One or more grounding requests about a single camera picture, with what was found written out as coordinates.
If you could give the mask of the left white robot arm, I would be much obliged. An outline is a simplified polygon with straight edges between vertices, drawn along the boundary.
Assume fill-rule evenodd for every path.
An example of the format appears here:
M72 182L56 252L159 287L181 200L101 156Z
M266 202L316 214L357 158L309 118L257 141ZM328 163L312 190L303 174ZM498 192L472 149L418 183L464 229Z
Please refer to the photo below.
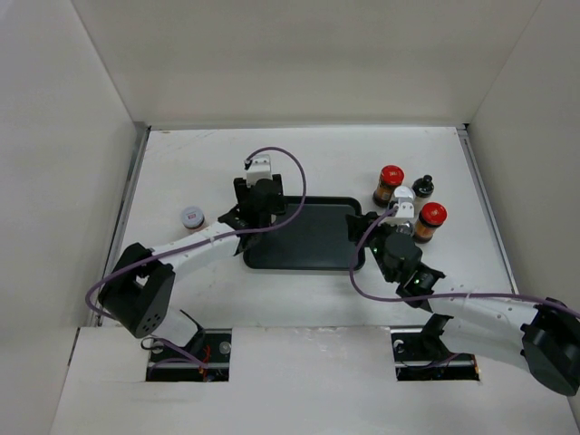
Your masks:
M148 259L103 286L101 306L134 337L155 336L172 342L183 361L196 360L203 351L202 327L188 314L170 306L176 283L218 260L237 256L254 247L262 230L272 226L272 217L287 209L282 176L260 179L249 187L234 180L237 204L217 222L178 241L146 248L140 243L127 247L115 271Z

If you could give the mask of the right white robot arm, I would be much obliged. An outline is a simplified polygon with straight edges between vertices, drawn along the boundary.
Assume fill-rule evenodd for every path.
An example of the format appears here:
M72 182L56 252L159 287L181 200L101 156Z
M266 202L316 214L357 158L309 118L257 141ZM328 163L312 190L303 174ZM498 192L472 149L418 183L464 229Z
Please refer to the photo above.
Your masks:
M446 353L485 356L529 373L550 391L579 392L579 313L564 303L531 295L475 291L427 266L411 235L375 212L346 216L347 234L357 250L369 248L393 296L362 297L406 304L430 314L420 348L430 358Z

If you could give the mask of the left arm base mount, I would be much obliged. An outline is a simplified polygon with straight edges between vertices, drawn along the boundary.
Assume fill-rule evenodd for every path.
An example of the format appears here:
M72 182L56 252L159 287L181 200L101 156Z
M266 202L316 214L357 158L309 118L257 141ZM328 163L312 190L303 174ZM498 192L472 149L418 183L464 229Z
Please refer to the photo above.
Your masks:
M231 329L205 329L185 311L168 317L170 325L195 325L196 334L182 347L167 339L147 337L140 347L149 353L146 382L228 382Z

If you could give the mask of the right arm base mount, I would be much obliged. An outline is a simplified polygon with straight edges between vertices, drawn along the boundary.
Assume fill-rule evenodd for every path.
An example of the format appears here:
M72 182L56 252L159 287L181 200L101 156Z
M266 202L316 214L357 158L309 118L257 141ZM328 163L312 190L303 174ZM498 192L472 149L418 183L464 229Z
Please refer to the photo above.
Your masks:
M480 380L475 356L453 353L440 339L448 320L447 316L434 314L421 327L391 329L391 348L398 381Z

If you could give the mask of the clear lid pepper shaker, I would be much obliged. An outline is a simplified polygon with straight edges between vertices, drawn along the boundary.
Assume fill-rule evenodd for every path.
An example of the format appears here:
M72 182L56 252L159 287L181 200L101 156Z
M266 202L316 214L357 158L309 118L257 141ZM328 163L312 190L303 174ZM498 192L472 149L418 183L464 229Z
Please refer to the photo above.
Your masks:
M396 227L396 233L397 234L404 235L404 236L409 237L409 238L413 238L413 235L414 235L414 225L413 225L413 223L410 222L410 221L405 221L403 223L400 223Z

